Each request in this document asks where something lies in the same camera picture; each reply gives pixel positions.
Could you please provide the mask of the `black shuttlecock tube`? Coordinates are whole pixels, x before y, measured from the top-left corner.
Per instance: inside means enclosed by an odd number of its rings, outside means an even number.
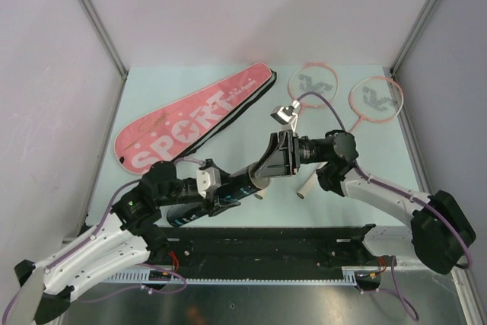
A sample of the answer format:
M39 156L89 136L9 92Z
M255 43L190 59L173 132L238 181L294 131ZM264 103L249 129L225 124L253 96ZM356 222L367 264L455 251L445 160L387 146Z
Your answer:
M216 166L200 168L196 178L189 180L178 203L166 214L169 225L178 228L203 216L216 216L233 207L241 200L265 190L268 177L252 175L253 165L229 174Z

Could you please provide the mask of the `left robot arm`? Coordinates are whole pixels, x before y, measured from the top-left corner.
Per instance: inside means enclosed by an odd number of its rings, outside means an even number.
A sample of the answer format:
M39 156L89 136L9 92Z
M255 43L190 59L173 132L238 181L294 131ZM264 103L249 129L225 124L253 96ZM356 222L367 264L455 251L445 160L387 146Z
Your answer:
M4 324L12 323L16 310L27 316L27 323L47 324L109 276L130 266L163 262L170 245L156 224L161 207L185 207L167 217L177 228L238 206L254 191L248 169L229 174L211 159L197 169L196 177L185 179L178 178L175 163L156 162L126 188L125 194L115 192L102 219L70 244L39 262L23 260L15 266L21 286L36 276L42 292L31 310L19 298L11 300Z

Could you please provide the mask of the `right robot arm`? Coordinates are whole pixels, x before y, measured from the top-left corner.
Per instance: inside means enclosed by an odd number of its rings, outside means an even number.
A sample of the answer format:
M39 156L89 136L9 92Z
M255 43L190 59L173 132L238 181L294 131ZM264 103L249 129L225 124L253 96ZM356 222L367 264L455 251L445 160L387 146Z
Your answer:
M321 163L316 175L322 190L362 201L401 221L412 232L415 255L429 269L448 274L462 258L463 268L472 266L469 248L476 233L450 193L408 190L369 174L357 159L355 137L349 132L332 130L321 139L310 139L286 130L271 134L250 175L290 177L303 164Z

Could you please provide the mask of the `pink badminton racket left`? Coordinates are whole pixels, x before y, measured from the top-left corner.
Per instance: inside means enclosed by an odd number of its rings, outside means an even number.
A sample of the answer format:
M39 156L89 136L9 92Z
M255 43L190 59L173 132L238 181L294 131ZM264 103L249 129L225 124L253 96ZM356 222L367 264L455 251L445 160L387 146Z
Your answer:
M316 92L322 97L325 97L330 103L335 99L339 90L339 77L336 71L319 62L307 63L298 69L288 81L288 94L292 100L302 94L312 91ZM294 121L297 126L297 118L306 109L327 108L327 105L316 96L310 96L310 101L300 101L298 106L292 102L293 111L296 114ZM266 189L254 194L257 199L264 199Z

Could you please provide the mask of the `pink badminton racket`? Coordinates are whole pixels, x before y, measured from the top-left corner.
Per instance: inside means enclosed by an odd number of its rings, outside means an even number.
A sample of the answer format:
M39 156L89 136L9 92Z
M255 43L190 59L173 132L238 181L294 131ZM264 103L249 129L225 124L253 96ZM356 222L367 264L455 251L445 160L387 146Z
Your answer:
M339 90L339 77L336 71L319 62L307 63L298 69L288 81L288 94L292 100L302 94L312 91L316 92L322 97L325 97L330 103L335 99ZM292 102L293 111L296 114L294 121L297 126L297 118L306 109L327 108L327 105L316 96L310 96L310 101L300 101L298 106ZM264 199L266 189L254 194L257 199Z
M309 91L327 107L330 102L316 92ZM349 106L357 115L355 124L348 129L354 132L364 121L386 123L396 118L403 108L404 94L402 88L392 79L384 76L371 76L357 83L349 92Z

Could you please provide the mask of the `pink badminton racket right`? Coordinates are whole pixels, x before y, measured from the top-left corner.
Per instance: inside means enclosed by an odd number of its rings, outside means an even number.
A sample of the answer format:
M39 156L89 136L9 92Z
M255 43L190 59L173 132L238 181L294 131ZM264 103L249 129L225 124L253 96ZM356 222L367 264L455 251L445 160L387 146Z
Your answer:
M309 91L327 107L330 102L316 92ZM384 76L371 76L357 83L349 92L349 106L357 115L355 124L348 129L354 132L364 121L386 123L396 118L403 108L404 94L402 88L392 79Z

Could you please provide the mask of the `pink racket bag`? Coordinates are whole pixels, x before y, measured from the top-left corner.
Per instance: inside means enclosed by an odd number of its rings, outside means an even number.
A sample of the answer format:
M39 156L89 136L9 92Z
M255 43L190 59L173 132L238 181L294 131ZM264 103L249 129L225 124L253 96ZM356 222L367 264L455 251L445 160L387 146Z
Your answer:
M262 62L145 114L115 138L114 153L131 174L142 175L158 161L190 155L227 128L276 82Z

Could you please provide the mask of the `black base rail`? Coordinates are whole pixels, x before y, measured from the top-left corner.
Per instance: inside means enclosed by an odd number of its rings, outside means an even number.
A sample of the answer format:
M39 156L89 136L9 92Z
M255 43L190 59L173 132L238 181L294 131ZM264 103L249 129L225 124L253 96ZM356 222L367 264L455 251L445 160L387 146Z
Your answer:
M363 239L372 227L154 228L148 263L170 260L195 284L324 282L343 280L344 268L376 278L391 258L370 253Z

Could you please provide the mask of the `right aluminium frame post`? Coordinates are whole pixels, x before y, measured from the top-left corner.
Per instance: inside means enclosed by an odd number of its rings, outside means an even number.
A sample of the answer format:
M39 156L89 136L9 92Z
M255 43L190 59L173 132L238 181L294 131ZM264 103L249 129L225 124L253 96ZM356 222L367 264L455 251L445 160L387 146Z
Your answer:
M390 74L393 78L396 77L396 75L402 68L403 63L406 61L409 54L413 51L415 45L419 41L420 36L427 27L429 21L433 17L441 1L442 0L425 0L421 11L415 19L412 28L408 32L408 35L399 50L399 53L397 54L390 67Z

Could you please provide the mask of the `aluminium frame post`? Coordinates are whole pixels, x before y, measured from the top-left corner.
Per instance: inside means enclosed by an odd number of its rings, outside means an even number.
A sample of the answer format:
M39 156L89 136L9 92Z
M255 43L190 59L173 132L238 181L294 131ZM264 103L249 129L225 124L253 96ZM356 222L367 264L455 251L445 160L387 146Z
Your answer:
M412 28L408 32L408 35L399 50L399 53L397 54L390 67L390 74L393 78L396 77L396 75L402 68L403 63L406 61L409 54L413 51L415 45L419 41L420 36L427 27L429 21L433 17L441 1L442 0L425 0L421 11L415 19Z
M115 67L117 74L123 81L126 80L129 73L128 69L124 65L122 58L115 47L112 37L109 35L107 28L105 27L102 18L97 11L95 4L92 0L77 0L84 12L88 22L90 23L93 31L95 32L98 40L100 41L103 49L105 50L108 58Z

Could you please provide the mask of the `left aluminium frame post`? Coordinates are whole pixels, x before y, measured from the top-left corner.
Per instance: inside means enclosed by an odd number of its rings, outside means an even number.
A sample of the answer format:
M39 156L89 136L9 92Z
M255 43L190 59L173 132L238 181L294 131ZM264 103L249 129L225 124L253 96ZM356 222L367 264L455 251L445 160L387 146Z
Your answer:
M90 23L93 31L95 32L98 40L100 41L103 49L105 50L108 58L115 67L117 74L123 81L126 80L129 73L128 69L124 65L122 58L115 47L112 37L109 35L107 28L105 27L102 18L97 11L95 4L92 0L77 0L84 12L88 22Z

